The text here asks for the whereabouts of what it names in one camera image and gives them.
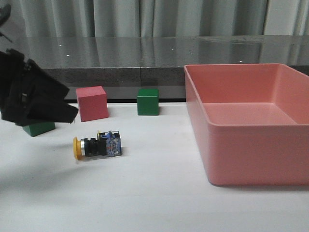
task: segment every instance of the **pink plastic bin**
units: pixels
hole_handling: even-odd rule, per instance
[[[309,184],[309,77],[283,64],[186,65],[186,101],[216,185]]]

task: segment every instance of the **block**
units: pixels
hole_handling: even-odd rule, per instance
[[[77,88],[77,102],[82,122],[107,118],[107,96],[102,86]]]
[[[27,132],[27,134],[29,134],[31,137],[46,133],[48,131],[54,130],[55,128],[56,127],[54,122],[42,122],[23,127],[24,131]]]
[[[142,88],[137,95],[138,115],[159,115],[159,90]]]

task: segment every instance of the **gray countertop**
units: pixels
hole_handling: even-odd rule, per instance
[[[73,90],[110,87],[111,99],[135,98],[140,87],[165,87],[162,98],[184,98],[186,64],[283,63],[309,74],[309,36],[28,37],[0,44],[6,48],[23,52]],[[126,93],[115,94],[116,88]]]

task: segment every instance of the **white table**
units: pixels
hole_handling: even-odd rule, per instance
[[[160,116],[109,104],[110,117],[31,138],[0,122],[1,232],[306,232],[308,186],[207,181],[185,103]],[[76,163],[72,140],[120,131],[123,156]]]

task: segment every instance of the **curtain fold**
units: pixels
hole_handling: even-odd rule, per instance
[[[26,36],[308,35],[309,0],[0,0]]]

